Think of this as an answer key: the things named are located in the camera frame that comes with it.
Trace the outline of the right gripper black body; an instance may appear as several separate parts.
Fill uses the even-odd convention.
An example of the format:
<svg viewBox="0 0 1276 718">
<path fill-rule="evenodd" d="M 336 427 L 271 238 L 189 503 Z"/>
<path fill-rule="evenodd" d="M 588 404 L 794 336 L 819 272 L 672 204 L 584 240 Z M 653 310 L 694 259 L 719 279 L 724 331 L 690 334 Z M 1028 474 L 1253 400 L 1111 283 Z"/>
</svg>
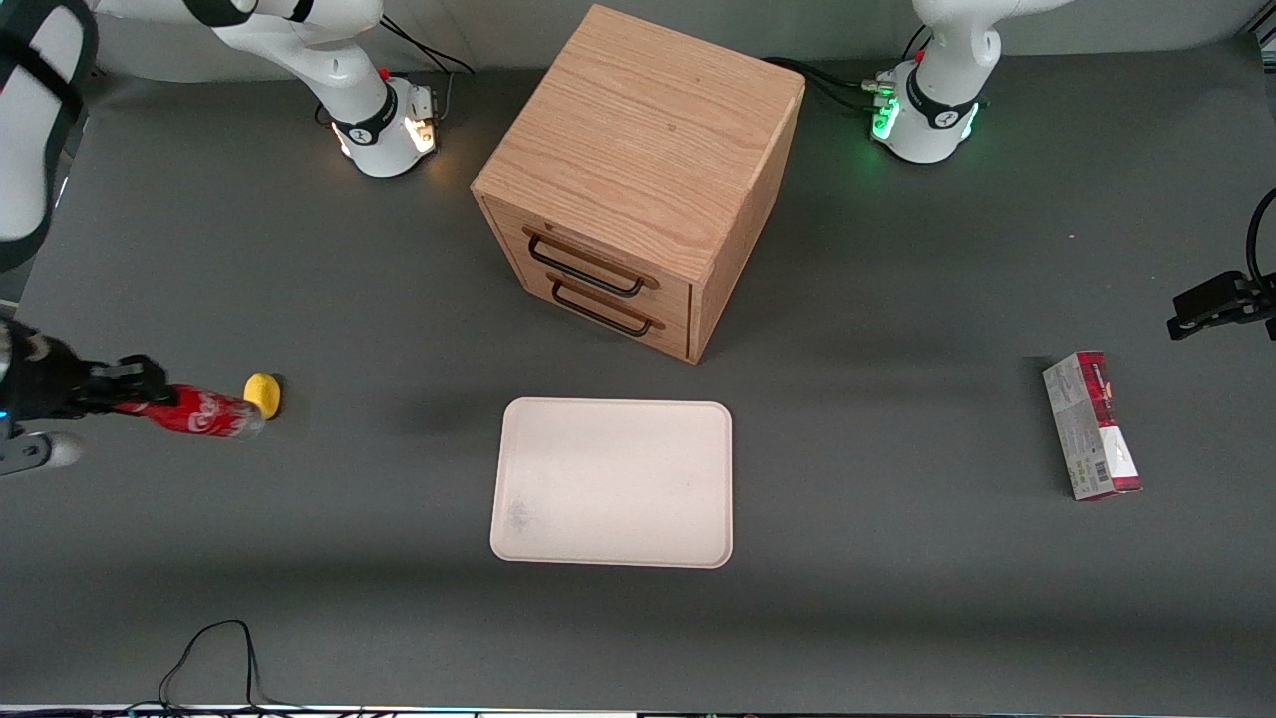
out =
<svg viewBox="0 0 1276 718">
<path fill-rule="evenodd" d="M 93 369 L 63 341 L 4 319 L 1 409 L 9 420 L 79 420 L 111 406 L 91 392 Z"/>
</svg>

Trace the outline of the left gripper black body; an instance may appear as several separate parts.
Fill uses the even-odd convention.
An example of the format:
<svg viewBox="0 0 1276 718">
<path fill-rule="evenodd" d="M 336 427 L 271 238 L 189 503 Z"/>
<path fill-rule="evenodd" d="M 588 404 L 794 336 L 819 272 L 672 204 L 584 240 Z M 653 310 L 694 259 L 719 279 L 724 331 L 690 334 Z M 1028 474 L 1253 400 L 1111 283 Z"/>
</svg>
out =
<svg viewBox="0 0 1276 718">
<path fill-rule="evenodd" d="M 1253 295 L 1253 301 L 1247 309 L 1244 315 L 1245 323 L 1261 321 L 1265 326 L 1265 332 L 1268 339 L 1276 341 L 1276 318 L 1275 318 L 1275 282 L 1272 274 L 1261 275 L 1254 281 L 1256 289 Z"/>
</svg>

